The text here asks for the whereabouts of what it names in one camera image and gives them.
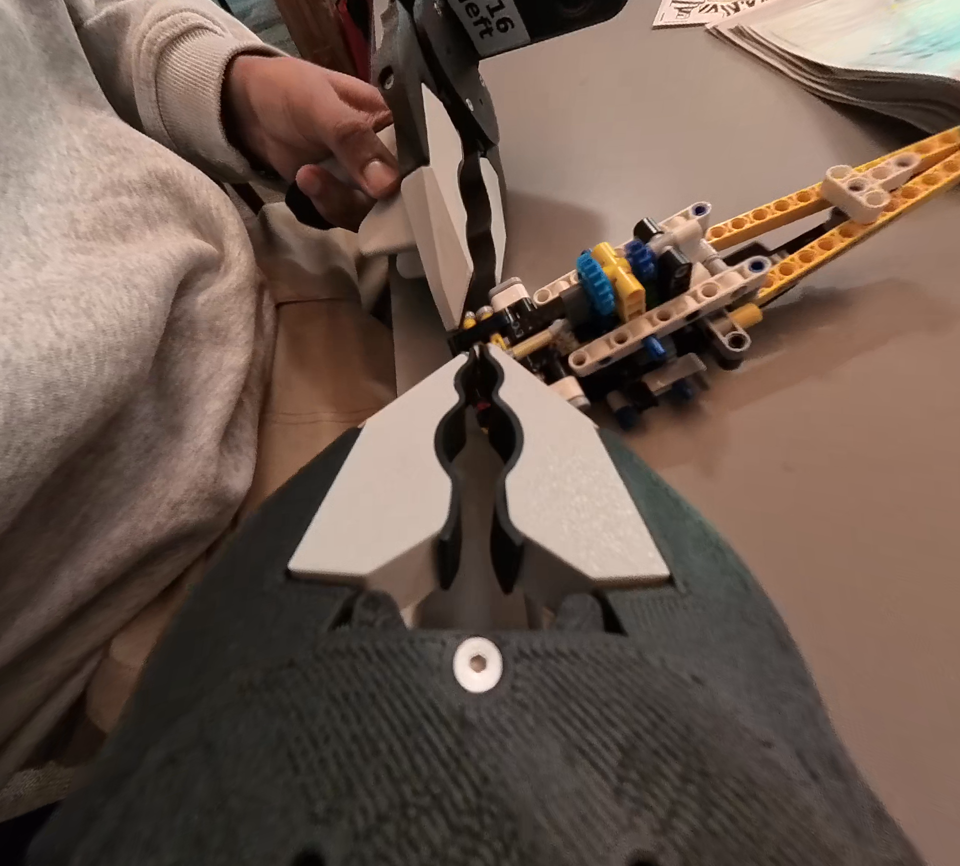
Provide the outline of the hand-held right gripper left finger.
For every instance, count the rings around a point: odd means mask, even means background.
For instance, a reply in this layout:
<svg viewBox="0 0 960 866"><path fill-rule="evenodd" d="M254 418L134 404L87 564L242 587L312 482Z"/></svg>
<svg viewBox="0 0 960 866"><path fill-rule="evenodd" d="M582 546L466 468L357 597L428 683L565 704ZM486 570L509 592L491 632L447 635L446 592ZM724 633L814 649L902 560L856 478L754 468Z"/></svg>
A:
<svg viewBox="0 0 960 866"><path fill-rule="evenodd" d="M451 587L476 359L451 359L366 420L289 560L295 578L385 593L402 609Z"/></svg>

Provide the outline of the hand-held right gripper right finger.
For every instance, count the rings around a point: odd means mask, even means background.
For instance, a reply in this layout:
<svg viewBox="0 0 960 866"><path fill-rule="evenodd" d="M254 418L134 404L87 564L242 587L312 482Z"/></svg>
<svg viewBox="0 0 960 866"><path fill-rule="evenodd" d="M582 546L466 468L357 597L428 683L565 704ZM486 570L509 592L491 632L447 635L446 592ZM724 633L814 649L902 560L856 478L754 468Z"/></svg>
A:
<svg viewBox="0 0 960 866"><path fill-rule="evenodd" d="M490 559L505 594L557 610L575 594L670 572L594 423L497 347L480 348L487 439L502 461Z"/></svg>

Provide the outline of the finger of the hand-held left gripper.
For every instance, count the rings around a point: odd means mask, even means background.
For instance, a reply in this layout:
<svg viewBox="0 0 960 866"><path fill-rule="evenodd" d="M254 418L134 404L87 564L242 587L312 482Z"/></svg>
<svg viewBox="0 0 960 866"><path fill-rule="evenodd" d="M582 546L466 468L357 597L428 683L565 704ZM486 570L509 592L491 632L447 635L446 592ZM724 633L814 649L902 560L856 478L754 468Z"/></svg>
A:
<svg viewBox="0 0 960 866"><path fill-rule="evenodd" d="M490 289L502 281L507 241L503 168L497 146L464 157L459 188L472 261L466 297L487 298Z"/></svg>
<svg viewBox="0 0 960 866"><path fill-rule="evenodd" d="M461 137L435 92L421 85L428 160L405 176L401 196L418 257L446 332L459 328L474 277L460 183Z"/></svg>

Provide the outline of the yellow and white lego model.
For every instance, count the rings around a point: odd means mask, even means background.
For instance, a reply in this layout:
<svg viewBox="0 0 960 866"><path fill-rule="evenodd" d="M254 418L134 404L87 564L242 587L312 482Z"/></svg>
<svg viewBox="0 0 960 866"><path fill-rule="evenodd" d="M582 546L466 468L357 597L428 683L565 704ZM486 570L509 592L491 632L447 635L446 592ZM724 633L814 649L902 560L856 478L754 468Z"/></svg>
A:
<svg viewBox="0 0 960 866"><path fill-rule="evenodd" d="M534 292L519 278L492 288L447 343L498 347L575 408L604 404L631 428L663 397L706 388L707 357L738 369L764 308L958 179L954 126L715 225L708 202L644 217Z"/></svg>

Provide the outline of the person's left forearm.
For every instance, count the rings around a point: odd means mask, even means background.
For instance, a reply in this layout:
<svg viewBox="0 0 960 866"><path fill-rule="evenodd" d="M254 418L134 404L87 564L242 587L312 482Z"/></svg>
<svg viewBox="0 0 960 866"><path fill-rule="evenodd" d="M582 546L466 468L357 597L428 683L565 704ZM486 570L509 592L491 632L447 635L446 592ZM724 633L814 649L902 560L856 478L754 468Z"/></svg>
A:
<svg viewBox="0 0 960 866"><path fill-rule="evenodd" d="M215 178L280 182L229 133L223 94L241 56L280 58L211 0L2 0L7 51L36 44L35 65L62 95L97 86L127 125Z"/></svg>

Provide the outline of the person's left hand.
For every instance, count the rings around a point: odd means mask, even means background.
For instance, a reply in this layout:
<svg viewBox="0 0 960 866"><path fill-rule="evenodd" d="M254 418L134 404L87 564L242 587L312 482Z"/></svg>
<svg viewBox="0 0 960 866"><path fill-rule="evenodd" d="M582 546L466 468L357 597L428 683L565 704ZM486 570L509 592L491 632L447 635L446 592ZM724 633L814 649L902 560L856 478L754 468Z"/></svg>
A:
<svg viewBox="0 0 960 866"><path fill-rule="evenodd" d="M292 57L240 54L222 81L222 123L251 166L294 184L333 227L355 231L400 186L378 132L392 123L378 89Z"/></svg>

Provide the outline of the open instruction booklet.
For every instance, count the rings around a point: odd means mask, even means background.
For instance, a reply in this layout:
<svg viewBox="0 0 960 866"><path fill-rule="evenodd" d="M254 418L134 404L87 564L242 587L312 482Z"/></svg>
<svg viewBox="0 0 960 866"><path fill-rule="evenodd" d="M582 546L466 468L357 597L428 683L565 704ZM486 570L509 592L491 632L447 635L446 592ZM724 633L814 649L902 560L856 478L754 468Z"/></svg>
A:
<svg viewBox="0 0 960 866"><path fill-rule="evenodd" d="M706 30L822 99L959 123L959 0L767 0Z"/></svg>

